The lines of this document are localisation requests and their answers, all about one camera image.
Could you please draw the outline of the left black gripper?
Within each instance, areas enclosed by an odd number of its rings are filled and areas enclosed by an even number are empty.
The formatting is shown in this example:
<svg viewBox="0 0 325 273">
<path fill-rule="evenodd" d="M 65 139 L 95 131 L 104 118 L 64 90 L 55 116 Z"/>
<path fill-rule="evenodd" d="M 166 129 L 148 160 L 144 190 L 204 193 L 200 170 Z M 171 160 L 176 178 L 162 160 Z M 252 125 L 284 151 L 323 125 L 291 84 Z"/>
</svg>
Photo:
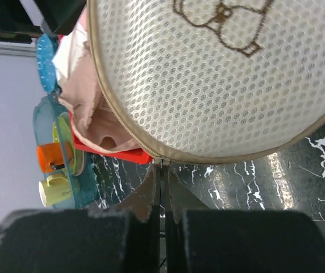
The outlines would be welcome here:
<svg viewBox="0 0 325 273">
<path fill-rule="evenodd" d="M 30 44 L 42 34 L 68 35 L 86 1 L 34 1 L 42 24 L 35 25 L 21 1 L 0 1 L 0 42 Z"/>
</svg>

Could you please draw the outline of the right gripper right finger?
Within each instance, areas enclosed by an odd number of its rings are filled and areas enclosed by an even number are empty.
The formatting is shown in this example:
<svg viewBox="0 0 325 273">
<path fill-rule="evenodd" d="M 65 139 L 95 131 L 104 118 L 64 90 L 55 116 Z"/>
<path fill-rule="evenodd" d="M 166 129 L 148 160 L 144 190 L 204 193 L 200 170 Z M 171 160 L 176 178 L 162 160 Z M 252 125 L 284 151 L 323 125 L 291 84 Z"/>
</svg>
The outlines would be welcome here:
<svg viewBox="0 0 325 273">
<path fill-rule="evenodd" d="M 168 272 L 325 272 L 325 241 L 305 214 L 209 209 L 164 168 Z"/>
</svg>

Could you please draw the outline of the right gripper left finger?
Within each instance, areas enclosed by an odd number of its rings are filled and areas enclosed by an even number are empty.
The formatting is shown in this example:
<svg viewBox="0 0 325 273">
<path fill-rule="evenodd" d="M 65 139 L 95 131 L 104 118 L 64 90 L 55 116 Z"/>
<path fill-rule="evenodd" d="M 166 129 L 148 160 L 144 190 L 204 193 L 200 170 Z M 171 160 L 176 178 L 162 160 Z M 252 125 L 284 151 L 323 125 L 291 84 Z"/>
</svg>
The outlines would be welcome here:
<svg viewBox="0 0 325 273">
<path fill-rule="evenodd" d="M 158 272 L 159 170 L 104 210 L 17 210 L 0 223 L 0 272 Z"/>
</svg>

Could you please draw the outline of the white mesh laundry bag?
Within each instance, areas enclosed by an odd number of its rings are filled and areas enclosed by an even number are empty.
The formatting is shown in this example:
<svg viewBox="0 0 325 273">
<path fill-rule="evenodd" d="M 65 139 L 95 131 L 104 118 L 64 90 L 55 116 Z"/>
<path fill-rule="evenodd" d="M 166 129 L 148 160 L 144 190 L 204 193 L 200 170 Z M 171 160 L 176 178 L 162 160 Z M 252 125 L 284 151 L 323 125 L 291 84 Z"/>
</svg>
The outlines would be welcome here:
<svg viewBox="0 0 325 273">
<path fill-rule="evenodd" d="M 150 156 L 227 164 L 325 123 L 325 1 L 88 1 L 103 96 Z"/>
</svg>

